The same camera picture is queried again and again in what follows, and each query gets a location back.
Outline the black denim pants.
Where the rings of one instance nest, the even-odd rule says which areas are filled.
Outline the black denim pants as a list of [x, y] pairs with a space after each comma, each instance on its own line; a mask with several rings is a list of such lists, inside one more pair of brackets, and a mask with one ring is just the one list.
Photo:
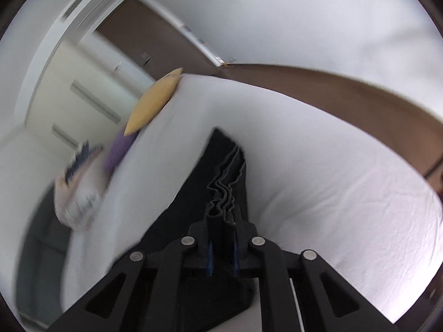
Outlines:
[[197, 239], [185, 253], [197, 269], [179, 278], [183, 317], [175, 325], [182, 331], [210, 331], [252, 305], [254, 280], [238, 275], [241, 228], [247, 220], [243, 150], [215, 129], [173, 202], [131, 249], [164, 255], [179, 239]]

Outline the dark grey headboard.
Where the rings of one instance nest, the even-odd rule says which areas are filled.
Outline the dark grey headboard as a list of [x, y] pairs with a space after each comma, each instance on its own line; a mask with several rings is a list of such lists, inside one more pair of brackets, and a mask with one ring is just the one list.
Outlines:
[[61, 277], [71, 230], [56, 217], [54, 186], [36, 205], [27, 228], [16, 279], [16, 306], [25, 321], [49, 327], [62, 314]]

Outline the folded beige duvet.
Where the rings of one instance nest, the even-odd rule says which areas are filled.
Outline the folded beige duvet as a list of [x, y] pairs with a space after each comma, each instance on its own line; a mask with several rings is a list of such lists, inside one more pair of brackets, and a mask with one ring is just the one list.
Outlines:
[[110, 173], [104, 168], [105, 160], [104, 146], [90, 146], [84, 142], [56, 179], [54, 206], [61, 224], [74, 231], [87, 228], [109, 184]]

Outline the purple cushion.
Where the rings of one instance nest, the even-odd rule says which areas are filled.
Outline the purple cushion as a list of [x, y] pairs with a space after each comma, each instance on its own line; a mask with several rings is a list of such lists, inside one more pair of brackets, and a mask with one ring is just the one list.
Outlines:
[[122, 128], [114, 138], [110, 151], [104, 164], [104, 171], [113, 172], [116, 167], [121, 164], [121, 161], [132, 147], [134, 141], [138, 136], [138, 131], [129, 135], [125, 135], [125, 128]]

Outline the yellow cushion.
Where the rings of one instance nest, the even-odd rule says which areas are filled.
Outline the yellow cushion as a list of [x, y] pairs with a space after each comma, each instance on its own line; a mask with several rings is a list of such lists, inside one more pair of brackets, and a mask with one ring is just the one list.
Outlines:
[[182, 76], [182, 68], [177, 68], [151, 85], [134, 107], [125, 127], [125, 136], [136, 133], [150, 123], [173, 96]]

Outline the white wardrobe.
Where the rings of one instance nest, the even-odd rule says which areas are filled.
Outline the white wardrobe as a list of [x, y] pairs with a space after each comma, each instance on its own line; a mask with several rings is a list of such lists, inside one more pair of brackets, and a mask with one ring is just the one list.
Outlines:
[[67, 160], [83, 142], [108, 146], [153, 84], [144, 73], [124, 78], [127, 64], [107, 71], [85, 50], [63, 39], [32, 99], [27, 130], [44, 148]]

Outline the brown door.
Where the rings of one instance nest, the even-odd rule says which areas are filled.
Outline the brown door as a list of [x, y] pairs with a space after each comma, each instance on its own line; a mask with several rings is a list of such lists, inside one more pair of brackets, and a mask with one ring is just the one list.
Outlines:
[[154, 79], [182, 68], [212, 76], [218, 67], [183, 33], [140, 0], [124, 0], [96, 32]]

